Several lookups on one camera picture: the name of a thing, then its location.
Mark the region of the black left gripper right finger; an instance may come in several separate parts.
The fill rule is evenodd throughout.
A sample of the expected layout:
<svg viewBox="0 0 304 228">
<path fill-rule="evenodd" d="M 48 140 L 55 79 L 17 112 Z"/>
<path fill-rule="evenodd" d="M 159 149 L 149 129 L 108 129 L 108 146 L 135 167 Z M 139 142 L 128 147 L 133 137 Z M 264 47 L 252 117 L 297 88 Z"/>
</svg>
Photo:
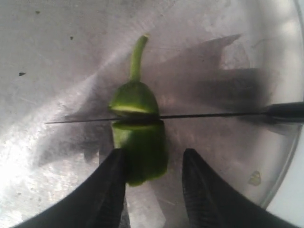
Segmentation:
<svg viewBox="0 0 304 228">
<path fill-rule="evenodd" d="M 182 188 L 192 228 L 293 228 L 224 181 L 195 149 L 182 161 Z"/>
</svg>

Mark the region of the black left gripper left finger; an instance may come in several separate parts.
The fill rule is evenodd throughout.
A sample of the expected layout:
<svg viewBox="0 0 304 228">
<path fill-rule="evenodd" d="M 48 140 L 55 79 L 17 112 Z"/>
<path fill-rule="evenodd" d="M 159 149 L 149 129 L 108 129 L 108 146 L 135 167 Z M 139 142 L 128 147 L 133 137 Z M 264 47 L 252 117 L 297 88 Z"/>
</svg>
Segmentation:
<svg viewBox="0 0 304 228">
<path fill-rule="evenodd" d="M 79 187 L 18 228 L 117 228 L 125 198 L 125 153 L 114 149 Z"/>
</svg>

